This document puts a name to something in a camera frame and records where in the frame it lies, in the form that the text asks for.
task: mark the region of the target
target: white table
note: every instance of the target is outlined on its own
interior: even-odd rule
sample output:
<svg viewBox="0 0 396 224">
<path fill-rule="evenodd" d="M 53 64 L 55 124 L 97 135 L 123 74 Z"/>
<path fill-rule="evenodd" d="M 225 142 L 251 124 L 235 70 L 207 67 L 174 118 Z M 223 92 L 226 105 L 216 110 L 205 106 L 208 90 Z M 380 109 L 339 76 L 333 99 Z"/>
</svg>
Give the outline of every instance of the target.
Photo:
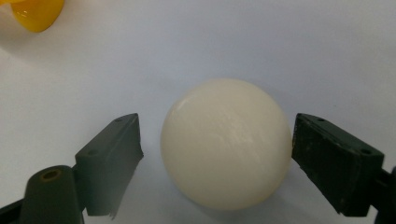
<svg viewBox="0 0 396 224">
<path fill-rule="evenodd" d="M 237 77 L 270 93 L 294 123 L 328 119 L 396 165 L 396 2 L 66 0 L 32 34 L 0 8 L 0 206 L 28 178 L 74 155 L 114 118 L 139 113 L 145 158 L 113 223 L 374 223 L 338 216 L 293 162 L 280 189 L 243 211 L 205 209 L 170 181 L 163 119 L 189 88 Z M 86 223 L 111 223 L 85 217 Z"/>
</svg>

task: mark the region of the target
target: screw hole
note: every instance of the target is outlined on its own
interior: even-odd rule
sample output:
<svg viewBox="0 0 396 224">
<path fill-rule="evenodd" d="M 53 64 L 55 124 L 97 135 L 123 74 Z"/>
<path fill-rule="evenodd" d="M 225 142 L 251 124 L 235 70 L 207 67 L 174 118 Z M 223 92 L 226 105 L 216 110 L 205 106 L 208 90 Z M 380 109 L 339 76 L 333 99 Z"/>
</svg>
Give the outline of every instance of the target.
<svg viewBox="0 0 396 224">
<path fill-rule="evenodd" d="M 49 182 L 59 177 L 61 170 L 50 170 L 44 173 L 41 177 L 41 181 Z"/>
<path fill-rule="evenodd" d="M 89 156 L 96 156 L 97 154 L 99 154 L 99 151 L 96 149 L 92 149 L 92 150 L 88 151 Z"/>
<path fill-rule="evenodd" d="M 361 149 L 361 153 L 366 154 L 366 155 L 370 155 L 372 152 L 369 149 Z"/>
</svg>

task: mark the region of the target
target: ball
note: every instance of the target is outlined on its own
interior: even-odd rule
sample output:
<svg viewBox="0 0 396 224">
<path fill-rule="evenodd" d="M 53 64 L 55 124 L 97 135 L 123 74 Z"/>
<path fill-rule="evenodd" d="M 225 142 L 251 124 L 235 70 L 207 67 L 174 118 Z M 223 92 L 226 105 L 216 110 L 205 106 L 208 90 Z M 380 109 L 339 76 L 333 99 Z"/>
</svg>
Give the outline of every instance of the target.
<svg viewBox="0 0 396 224">
<path fill-rule="evenodd" d="M 291 160 L 288 121 L 257 86 L 210 80 L 187 92 L 163 123 L 164 166 L 194 202 L 237 210 L 267 199 Z"/>
</svg>

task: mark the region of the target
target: sphere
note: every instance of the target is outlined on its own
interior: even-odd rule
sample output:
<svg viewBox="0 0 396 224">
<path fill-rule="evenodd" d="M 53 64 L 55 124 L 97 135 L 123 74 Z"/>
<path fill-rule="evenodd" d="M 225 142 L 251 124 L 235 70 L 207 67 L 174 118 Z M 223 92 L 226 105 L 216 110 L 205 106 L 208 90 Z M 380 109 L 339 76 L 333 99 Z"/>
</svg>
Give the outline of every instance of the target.
<svg viewBox="0 0 396 224">
<path fill-rule="evenodd" d="M 260 88 L 210 80 L 169 110 L 161 137 L 165 168 L 194 202 L 236 210 L 267 199 L 291 160 L 288 121 Z"/>
</svg>

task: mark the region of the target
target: yellow object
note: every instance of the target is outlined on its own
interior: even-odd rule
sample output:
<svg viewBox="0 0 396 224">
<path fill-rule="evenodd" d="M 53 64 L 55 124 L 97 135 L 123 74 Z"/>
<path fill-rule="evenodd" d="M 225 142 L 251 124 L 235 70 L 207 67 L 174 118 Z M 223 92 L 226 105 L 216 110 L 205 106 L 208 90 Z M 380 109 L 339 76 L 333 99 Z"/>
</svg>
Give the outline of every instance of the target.
<svg viewBox="0 0 396 224">
<path fill-rule="evenodd" d="M 49 28 L 64 7 L 64 0 L 0 0 L 0 5 L 10 3 L 17 21 L 32 32 Z"/>
</svg>

